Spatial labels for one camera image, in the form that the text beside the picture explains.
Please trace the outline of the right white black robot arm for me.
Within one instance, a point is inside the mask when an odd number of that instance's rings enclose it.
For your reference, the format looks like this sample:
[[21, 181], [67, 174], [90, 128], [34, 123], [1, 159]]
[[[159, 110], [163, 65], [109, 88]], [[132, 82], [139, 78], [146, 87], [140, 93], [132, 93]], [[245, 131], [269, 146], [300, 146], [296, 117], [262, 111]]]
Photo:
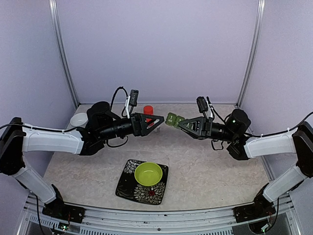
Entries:
[[294, 166], [274, 181], [264, 186], [250, 206], [254, 217], [261, 217], [281, 195], [313, 176], [313, 128], [306, 121], [278, 133], [254, 136], [246, 133], [251, 121], [241, 109], [235, 109], [224, 124], [213, 118], [196, 117], [178, 123], [179, 128], [194, 139], [226, 141], [228, 153], [236, 160], [293, 153], [297, 156]]

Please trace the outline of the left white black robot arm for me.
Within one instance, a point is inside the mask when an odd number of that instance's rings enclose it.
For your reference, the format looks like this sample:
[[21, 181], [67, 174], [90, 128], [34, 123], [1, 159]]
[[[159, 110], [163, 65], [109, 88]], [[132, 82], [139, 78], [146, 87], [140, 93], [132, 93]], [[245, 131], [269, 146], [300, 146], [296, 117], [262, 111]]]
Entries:
[[68, 214], [68, 206], [54, 185], [42, 176], [23, 158], [25, 152], [65, 152], [91, 156], [107, 145], [108, 140], [128, 135], [144, 137], [161, 123], [164, 117], [133, 113], [121, 118], [111, 111], [106, 101], [97, 102], [87, 110], [85, 127], [71, 129], [47, 129], [26, 125], [15, 117], [2, 126], [0, 138], [0, 171], [12, 176], [26, 189], [32, 191], [50, 211], [62, 218]]

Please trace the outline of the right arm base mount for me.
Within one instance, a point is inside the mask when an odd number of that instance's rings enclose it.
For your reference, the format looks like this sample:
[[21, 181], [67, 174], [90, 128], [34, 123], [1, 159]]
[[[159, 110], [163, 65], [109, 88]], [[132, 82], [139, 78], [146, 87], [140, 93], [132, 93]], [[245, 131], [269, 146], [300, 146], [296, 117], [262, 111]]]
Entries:
[[233, 209], [237, 223], [246, 222], [275, 214], [276, 209], [273, 203], [268, 201], [257, 201], [245, 206], [238, 206]]

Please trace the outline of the green pill organizer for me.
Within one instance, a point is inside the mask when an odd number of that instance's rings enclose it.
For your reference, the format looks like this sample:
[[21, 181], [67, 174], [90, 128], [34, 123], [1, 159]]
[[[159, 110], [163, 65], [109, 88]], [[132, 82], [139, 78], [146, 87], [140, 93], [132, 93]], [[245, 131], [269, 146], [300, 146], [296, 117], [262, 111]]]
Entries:
[[167, 114], [167, 117], [166, 117], [166, 120], [165, 120], [165, 124], [168, 125], [168, 126], [177, 128], [177, 129], [181, 129], [181, 128], [179, 127], [179, 123], [180, 123], [181, 121], [183, 121], [183, 120], [185, 120], [184, 117], [169, 112], [169, 113]]

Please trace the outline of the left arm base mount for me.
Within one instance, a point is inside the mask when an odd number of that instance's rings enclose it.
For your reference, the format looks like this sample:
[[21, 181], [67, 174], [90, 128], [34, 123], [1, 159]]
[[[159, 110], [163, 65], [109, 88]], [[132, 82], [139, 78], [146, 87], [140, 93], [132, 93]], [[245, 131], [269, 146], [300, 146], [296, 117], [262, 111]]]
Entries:
[[81, 224], [85, 215], [85, 209], [68, 204], [45, 204], [42, 213], [67, 222]]

